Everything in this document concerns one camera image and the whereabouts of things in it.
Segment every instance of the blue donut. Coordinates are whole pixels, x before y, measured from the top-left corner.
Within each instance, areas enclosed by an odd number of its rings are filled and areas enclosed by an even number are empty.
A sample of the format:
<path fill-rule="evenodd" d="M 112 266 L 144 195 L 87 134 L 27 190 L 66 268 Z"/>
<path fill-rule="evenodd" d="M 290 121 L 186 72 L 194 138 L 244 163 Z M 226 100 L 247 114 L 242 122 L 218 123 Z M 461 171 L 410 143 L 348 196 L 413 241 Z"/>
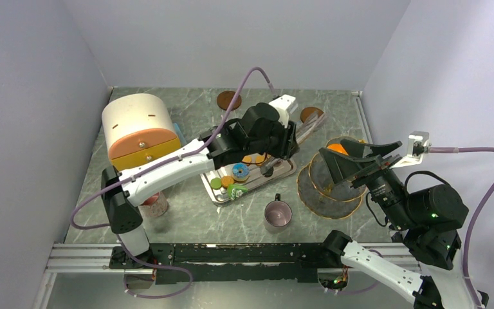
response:
<path fill-rule="evenodd" d="M 234 164 L 232 167 L 232 174 L 238 178 L 247 177 L 249 176 L 249 167 L 243 163 Z"/>

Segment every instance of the blue object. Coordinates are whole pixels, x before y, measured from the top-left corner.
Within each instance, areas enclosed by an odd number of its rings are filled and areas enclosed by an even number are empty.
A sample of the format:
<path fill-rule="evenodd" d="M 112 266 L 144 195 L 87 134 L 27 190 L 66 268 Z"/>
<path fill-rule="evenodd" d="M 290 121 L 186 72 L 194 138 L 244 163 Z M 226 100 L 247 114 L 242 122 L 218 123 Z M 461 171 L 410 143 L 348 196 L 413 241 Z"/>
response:
<path fill-rule="evenodd" d="M 243 163 L 236 163 L 232 167 L 232 174 L 238 178 L 247 177 L 249 176 L 249 167 Z"/>
<path fill-rule="evenodd" d="M 175 133 L 177 133 L 177 136 L 179 137 L 179 140 L 181 141 L 181 147 L 185 146 L 187 144 L 187 140 L 185 140 L 185 136 L 181 132 L 179 125 L 176 123 L 173 123 L 173 127 L 175 128 Z"/>

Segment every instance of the purple mug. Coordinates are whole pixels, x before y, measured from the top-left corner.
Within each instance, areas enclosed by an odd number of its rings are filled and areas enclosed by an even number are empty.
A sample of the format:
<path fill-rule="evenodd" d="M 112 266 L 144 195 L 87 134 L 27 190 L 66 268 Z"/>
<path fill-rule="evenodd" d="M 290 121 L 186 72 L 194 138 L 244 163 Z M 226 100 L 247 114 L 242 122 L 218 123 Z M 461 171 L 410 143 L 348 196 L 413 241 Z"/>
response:
<path fill-rule="evenodd" d="M 270 233 L 282 232 L 289 226 L 293 211 L 289 204 L 281 201 L 281 194 L 275 195 L 275 201 L 267 204 L 264 210 L 264 227 Z"/>

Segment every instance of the green marble surface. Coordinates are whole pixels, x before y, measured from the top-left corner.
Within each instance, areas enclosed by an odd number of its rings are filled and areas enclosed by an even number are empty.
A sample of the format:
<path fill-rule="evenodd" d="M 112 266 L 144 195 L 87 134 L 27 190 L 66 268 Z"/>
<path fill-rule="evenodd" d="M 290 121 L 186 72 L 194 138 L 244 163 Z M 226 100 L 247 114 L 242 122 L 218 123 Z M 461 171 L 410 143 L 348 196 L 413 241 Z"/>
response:
<path fill-rule="evenodd" d="M 181 128 L 187 141 L 221 121 L 224 111 L 215 100 L 228 89 L 201 88 L 115 88 L 111 100 L 133 93 L 150 93 L 161 98 L 168 107 L 171 119 Z M 337 229 L 351 235 L 359 242 L 388 242 L 386 228 L 379 227 L 370 212 L 361 205 L 353 215 L 345 219 L 331 220 L 313 214 L 298 197 L 297 175 L 303 166 L 325 143 L 337 136 L 349 135 L 366 138 L 358 114 L 358 107 L 350 91 L 279 90 L 282 94 L 297 98 L 299 108 L 291 116 L 298 121 L 300 111 L 307 106 L 323 109 L 329 119 L 325 126 L 310 136 L 300 146 L 293 159 L 298 165 L 295 174 L 268 184 L 226 207 L 216 207 L 210 200 L 200 177 L 191 177 L 164 190 L 169 201 L 168 211 L 159 218 L 145 220 L 143 225 L 150 242 L 160 243 L 251 243 L 251 242 L 309 242 L 323 241 L 331 230 Z M 249 106 L 269 102 L 267 89 L 244 89 L 242 105 L 231 117 L 241 117 Z M 107 148 L 102 130 L 95 141 L 86 179 L 79 201 L 100 189 L 100 173 L 109 165 Z M 269 234 L 263 225 L 263 210 L 276 193 L 289 203 L 293 219 L 289 227 L 279 234 Z M 373 207 L 383 217 L 379 207 Z M 75 220 L 80 225 L 107 222 L 103 204 L 99 198 L 82 209 Z M 66 243 L 115 243 L 116 236 L 110 228 L 97 230 L 69 229 Z"/>

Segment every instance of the metal tray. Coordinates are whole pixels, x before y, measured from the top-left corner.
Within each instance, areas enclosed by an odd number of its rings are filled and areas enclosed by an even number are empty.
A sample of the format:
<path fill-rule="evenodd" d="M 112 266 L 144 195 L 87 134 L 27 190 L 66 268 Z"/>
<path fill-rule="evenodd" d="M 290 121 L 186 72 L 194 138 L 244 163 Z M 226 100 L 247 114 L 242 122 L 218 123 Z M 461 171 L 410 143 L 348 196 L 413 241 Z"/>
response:
<path fill-rule="evenodd" d="M 221 207 L 225 206 L 225 204 L 231 201 L 231 199 L 228 197 L 225 188 L 220 188 L 219 190 L 213 190 L 209 185 L 209 182 L 213 178 L 217 178 L 217 177 L 222 178 L 224 176 L 231 176 L 232 166 L 233 164 L 227 165 L 216 171 L 210 171 L 209 173 L 200 175 L 201 181 L 203 182 L 203 185 L 205 186 L 205 189 L 207 190 L 209 197 L 211 198 L 213 203 L 216 204 L 217 206 L 221 206 Z M 297 170 L 297 165 L 293 160 L 282 160 L 280 161 L 280 163 L 273 166 L 273 175 L 271 175 L 270 177 L 265 177 L 264 175 L 261 174 L 260 167 L 256 166 L 255 164 L 251 164 L 249 165 L 249 175 L 250 175 L 249 179 L 241 183 L 241 185 L 245 186 L 248 189 L 248 192 L 246 194 L 248 195 L 249 193 L 251 193 L 252 190 L 258 187 L 262 187 L 263 185 L 273 180 L 294 174 L 296 170 Z"/>

